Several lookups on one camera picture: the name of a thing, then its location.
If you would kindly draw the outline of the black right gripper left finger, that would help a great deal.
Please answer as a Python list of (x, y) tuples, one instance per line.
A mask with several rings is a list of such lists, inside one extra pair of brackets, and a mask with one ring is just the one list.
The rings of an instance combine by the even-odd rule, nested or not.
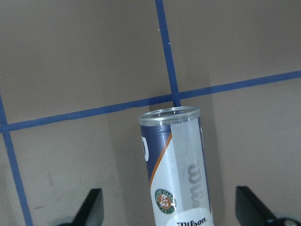
[(101, 226), (104, 220), (103, 191), (91, 189), (72, 222), (63, 222), (57, 226)]

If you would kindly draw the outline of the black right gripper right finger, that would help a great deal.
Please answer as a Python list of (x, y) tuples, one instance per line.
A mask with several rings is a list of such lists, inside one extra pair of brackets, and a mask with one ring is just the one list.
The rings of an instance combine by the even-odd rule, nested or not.
[(242, 226), (299, 226), (292, 218), (276, 217), (247, 186), (236, 187), (235, 214)]

